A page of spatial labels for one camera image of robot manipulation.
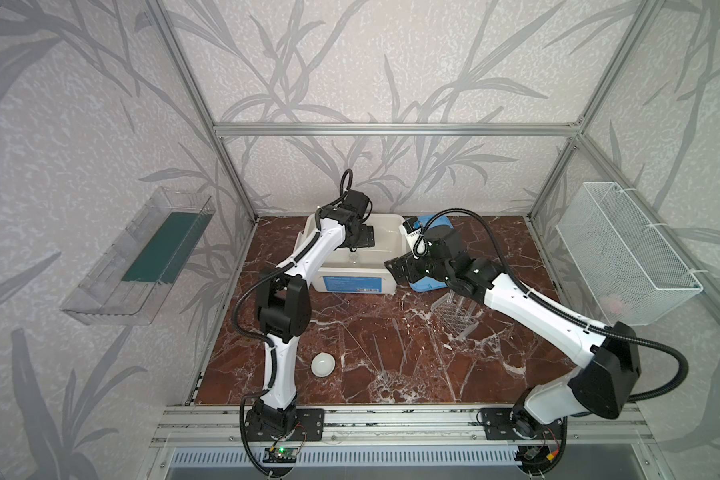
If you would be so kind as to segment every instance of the wall-mounted plastic basket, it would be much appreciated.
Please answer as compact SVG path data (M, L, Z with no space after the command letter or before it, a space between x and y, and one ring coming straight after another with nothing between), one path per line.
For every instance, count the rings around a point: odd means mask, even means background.
M208 194L158 188L61 310L87 325L149 325L215 212Z
M618 184L584 183L557 231L611 325L647 325L702 291Z

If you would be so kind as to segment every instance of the white bowl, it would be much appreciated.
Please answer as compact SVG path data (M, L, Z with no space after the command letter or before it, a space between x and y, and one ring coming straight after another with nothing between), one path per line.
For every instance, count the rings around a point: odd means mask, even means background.
M330 353L320 352L315 355L312 359L312 373L315 376L328 376L333 372L333 368L336 366L336 360Z

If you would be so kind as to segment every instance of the leaf pattern wallpaper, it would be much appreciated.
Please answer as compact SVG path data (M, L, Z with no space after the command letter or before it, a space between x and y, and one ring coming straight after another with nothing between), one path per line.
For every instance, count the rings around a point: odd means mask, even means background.
M664 2L587 134L720 284L720 0ZM598 180L582 157L574 156L534 222L566 294L597 313L554 232L567 198L582 181ZM672 473L719 480L720 326L693 299L640 333L674 345L691 363L680 389L640 405ZM636 389L661 384L675 368L661 354L641 355L653 368Z
M638 2L167 0L218 122L576 121ZM263 214L527 213L563 138L226 138Z
M216 214L147 327L62 300L158 186ZM0 478L130 478L251 223L141 2L0 0Z

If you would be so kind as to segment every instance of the green mat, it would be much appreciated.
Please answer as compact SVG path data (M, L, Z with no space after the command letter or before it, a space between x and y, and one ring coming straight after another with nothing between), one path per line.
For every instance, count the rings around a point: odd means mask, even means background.
M158 280L162 283L176 282L186 259L192 254L202 232L211 222L211 215L203 215L199 219L198 216L199 214L187 212L174 212L168 215L168 218L155 232L121 280L123 282L157 282ZM200 225L190 232L195 221ZM190 236L182 244L182 240L188 233Z

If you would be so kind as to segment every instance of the red marble tabletop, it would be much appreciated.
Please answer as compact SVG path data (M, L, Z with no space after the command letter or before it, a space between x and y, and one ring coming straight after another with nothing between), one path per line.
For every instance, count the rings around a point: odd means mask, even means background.
M557 299L536 245L520 216L486 217L520 279ZM259 269L292 252L305 217L263 217L253 238L235 297ZM451 217L472 256L497 257L480 224ZM324 403L514 403L529 386L548 382L574 365L561 351L503 313L481 308L478 327L465 340L452 340L430 312L446 289L416 293L398 286L394 295L319 293L310 289L312 322L301 336L296 364L300 404ZM241 325L251 329L253 299ZM328 352L334 372L318 378L312 358ZM199 405L240 403L259 391L264 347L242 338L224 320L195 399Z

